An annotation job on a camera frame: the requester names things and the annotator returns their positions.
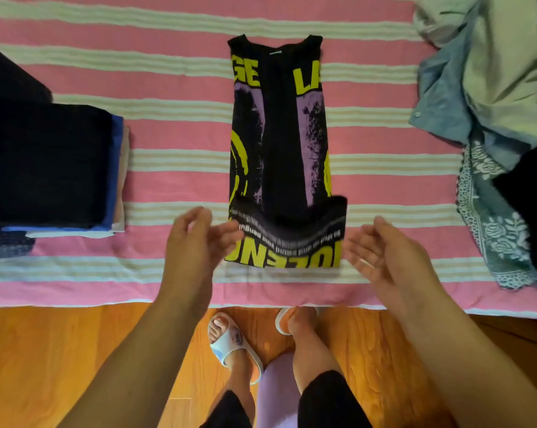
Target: right hand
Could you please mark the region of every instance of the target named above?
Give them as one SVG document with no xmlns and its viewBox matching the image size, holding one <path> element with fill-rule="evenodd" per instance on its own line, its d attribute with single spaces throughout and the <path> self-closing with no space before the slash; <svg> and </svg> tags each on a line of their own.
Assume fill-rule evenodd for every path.
<svg viewBox="0 0 537 428">
<path fill-rule="evenodd" d="M 347 237 L 344 252 L 403 326 L 450 299 L 425 248 L 380 216 Z"/>
</svg>

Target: left hand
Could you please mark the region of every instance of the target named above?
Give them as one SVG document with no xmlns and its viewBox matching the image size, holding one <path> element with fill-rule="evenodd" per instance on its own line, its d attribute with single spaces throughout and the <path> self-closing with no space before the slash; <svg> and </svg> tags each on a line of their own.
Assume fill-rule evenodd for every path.
<svg viewBox="0 0 537 428">
<path fill-rule="evenodd" d="M 244 237 L 236 221 L 211 226 L 211 220 L 211 210 L 195 207 L 174 221 L 158 295 L 184 304 L 199 318 L 211 302 L 213 271 Z"/>
</svg>

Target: stack of folded clothes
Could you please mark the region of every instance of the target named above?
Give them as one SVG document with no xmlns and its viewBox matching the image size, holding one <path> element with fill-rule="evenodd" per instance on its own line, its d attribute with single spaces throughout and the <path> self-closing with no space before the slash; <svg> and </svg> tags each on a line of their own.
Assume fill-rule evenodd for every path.
<svg viewBox="0 0 537 428">
<path fill-rule="evenodd" d="M 53 104 L 0 53 L 0 258 L 27 254 L 35 237 L 123 232 L 128 135 L 122 117 Z"/>
</svg>

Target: bed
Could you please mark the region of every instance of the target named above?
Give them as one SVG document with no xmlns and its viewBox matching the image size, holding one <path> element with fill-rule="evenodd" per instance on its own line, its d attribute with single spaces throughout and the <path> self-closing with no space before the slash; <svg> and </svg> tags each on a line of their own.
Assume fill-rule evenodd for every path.
<svg viewBox="0 0 537 428">
<path fill-rule="evenodd" d="M 228 215 L 233 72 L 227 40 L 270 46 L 324 37 L 322 80 L 332 190 L 348 231 L 384 215 L 429 251 L 469 313 L 537 318 L 537 287 L 498 287 L 455 206 L 461 149 L 411 127 L 417 64 L 433 53 L 411 25 L 413 0 L 0 0 L 0 51 L 56 102 L 124 116 L 132 145 L 127 230 L 39 239 L 0 260 L 0 306 L 149 302 L 174 217 L 202 204 Z M 224 262 L 211 305 L 383 308 L 340 269 Z"/>
</svg>

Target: white slide sandal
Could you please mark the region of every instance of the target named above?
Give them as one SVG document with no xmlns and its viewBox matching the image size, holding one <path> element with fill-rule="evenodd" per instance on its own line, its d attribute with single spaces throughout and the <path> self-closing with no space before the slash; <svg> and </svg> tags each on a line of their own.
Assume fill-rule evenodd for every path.
<svg viewBox="0 0 537 428">
<path fill-rule="evenodd" d="M 263 375 L 263 372 L 265 371 L 263 368 L 263 362 L 260 361 L 258 354 L 249 345 L 249 343 L 241 333 L 239 326 L 236 325 L 236 323 L 230 316 L 223 312 L 219 312 L 211 318 L 211 320 L 209 321 L 209 325 L 211 324 L 211 322 L 213 322 L 213 320 L 219 317 L 223 317 L 226 320 L 228 326 L 227 330 L 223 332 L 219 339 L 217 339 L 213 344 L 209 345 L 211 347 L 211 350 L 213 351 L 213 354 L 217 359 L 219 359 L 223 366 L 227 366 L 225 364 L 225 359 L 229 354 L 231 354 L 235 350 L 247 350 L 249 360 L 251 361 L 252 365 L 251 385 L 258 383 L 261 376 Z"/>
<path fill-rule="evenodd" d="M 288 319 L 293 315 L 294 310 L 300 308 L 295 306 L 294 308 L 283 308 L 277 314 L 277 318 L 274 321 L 274 325 L 277 327 L 277 330 L 283 335 L 292 335 L 288 330 Z M 320 313 L 324 310 L 321 306 L 313 306 L 316 309 L 316 315 L 319 317 Z"/>
</svg>

